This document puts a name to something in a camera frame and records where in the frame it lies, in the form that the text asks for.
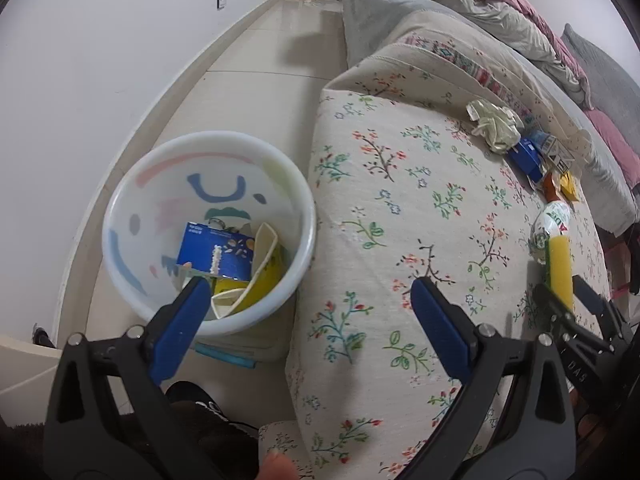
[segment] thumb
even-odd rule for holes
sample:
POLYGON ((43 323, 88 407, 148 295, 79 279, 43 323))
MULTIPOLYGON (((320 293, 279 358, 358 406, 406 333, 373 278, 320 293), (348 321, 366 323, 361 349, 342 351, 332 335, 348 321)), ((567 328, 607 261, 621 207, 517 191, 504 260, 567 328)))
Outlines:
POLYGON ((277 451, 270 451, 255 480, 300 480, 293 462, 277 451))

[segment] yellow sponge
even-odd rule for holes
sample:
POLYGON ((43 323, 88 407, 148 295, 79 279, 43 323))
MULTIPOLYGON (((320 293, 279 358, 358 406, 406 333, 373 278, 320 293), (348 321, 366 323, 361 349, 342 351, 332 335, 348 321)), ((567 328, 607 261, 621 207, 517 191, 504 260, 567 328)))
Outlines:
POLYGON ((569 237, 554 236, 549 239, 546 261, 548 285, 568 310, 574 311, 574 284, 571 274, 569 237))

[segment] bucket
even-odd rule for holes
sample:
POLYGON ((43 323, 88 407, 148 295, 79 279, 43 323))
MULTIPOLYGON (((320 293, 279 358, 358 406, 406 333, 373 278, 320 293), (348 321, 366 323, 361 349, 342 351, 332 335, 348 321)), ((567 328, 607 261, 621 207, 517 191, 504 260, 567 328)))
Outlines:
POLYGON ((227 226, 267 222, 287 255, 286 273, 264 298, 223 319, 212 312, 197 336, 224 336, 269 317, 296 290, 311 261, 316 210, 296 165, 263 140, 237 132, 199 132, 142 157, 118 184, 102 227, 106 269, 120 295, 149 322, 178 295, 175 265, 187 222, 227 226))

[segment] screw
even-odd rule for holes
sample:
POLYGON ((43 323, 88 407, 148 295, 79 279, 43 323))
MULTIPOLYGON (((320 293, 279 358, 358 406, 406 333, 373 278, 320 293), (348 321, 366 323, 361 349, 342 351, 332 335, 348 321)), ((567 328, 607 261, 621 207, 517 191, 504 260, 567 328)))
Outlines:
POLYGON ((134 325, 127 330, 127 337, 131 339, 140 339, 145 333, 145 327, 142 325, 134 325))
POLYGON ((495 328, 488 323, 481 323, 478 325, 478 332, 484 337, 493 337, 495 328))
POLYGON ((82 338, 84 338, 84 336, 81 333, 75 332, 69 336, 66 342, 71 346, 78 346, 82 342, 82 338))
POLYGON ((553 343, 553 340, 549 337, 549 334, 540 334, 538 336, 538 341, 540 341, 543 346, 551 346, 551 343, 553 343))

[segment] white wall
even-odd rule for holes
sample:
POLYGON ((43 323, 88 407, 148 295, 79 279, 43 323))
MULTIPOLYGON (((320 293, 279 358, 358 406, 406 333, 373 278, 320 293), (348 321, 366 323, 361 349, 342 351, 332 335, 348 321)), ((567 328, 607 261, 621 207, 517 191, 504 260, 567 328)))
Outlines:
POLYGON ((0 333, 51 331, 63 269, 124 140, 266 0, 10 0, 0 14, 0 333))
POLYGON ((640 52, 611 0, 529 0, 558 35, 571 23, 640 84, 640 52))

